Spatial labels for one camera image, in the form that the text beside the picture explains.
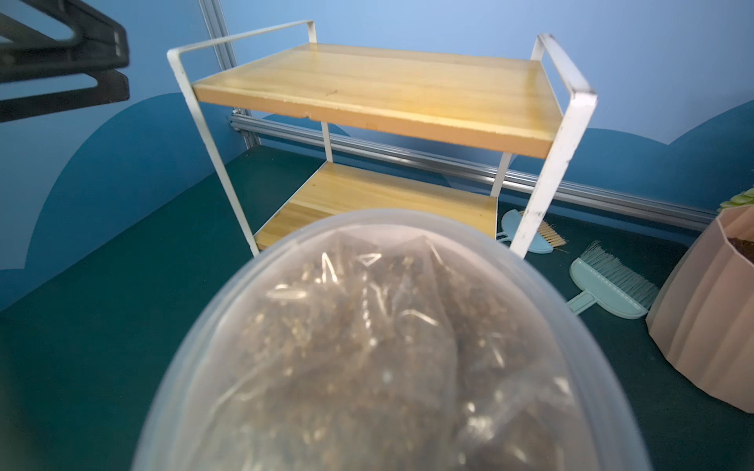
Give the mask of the clear lid seed container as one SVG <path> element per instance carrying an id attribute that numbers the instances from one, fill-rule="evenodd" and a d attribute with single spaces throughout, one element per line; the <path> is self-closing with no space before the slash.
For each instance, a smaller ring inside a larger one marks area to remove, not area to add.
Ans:
<path id="1" fill-rule="evenodd" d="M 410 210 L 249 261 L 174 356 L 137 470 L 647 470 L 598 343 L 492 237 Z"/>

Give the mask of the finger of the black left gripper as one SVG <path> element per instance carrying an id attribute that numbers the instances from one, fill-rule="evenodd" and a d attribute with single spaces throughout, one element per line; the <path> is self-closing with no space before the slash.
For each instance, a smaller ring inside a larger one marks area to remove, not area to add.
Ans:
<path id="1" fill-rule="evenodd" d="M 130 64 L 127 33 L 84 1 L 27 1 L 31 9 L 66 27 L 58 39 L 5 13 L 1 15 L 1 80 L 22 82 L 122 69 Z"/>
<path id="2" fill-rule="evenodd" d="M 50 92 L 1 101 L 1 122 L 13 122 L 37 116 L 124 102 L 130 99 L 128 78 L 115 70 L 92 72 L 93 88 Z"/>

